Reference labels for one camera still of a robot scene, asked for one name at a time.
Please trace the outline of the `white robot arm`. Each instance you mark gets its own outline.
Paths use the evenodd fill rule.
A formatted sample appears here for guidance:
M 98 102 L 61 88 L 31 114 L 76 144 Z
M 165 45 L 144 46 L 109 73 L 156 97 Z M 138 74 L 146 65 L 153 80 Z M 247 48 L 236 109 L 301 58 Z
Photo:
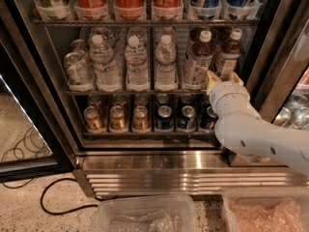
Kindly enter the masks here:
M 309 132 L 291 130 L 265 121 L 250 103 L 250 95 L 235 74 L 222 81 L 207 71 L 206 92 L 218 116 L 214 133 L 222 146 L 243 159 L 251 156 L 276 160 L 309 175 Z

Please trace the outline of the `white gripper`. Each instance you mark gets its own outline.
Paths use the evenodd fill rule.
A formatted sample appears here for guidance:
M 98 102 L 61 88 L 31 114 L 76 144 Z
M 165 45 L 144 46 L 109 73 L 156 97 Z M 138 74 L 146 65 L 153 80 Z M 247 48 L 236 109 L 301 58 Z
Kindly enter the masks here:
M 229 80 L 221 82 L 214 72 L 207 72 L 206 92 L 210 95 L 212 109 L 218 117 L 223 118 L 230 113 L 246 113 L 259 117 L 259 113 L 250 103 L 250 95 L 242 86 L 243 81 L 239 76 L 231 72 Z

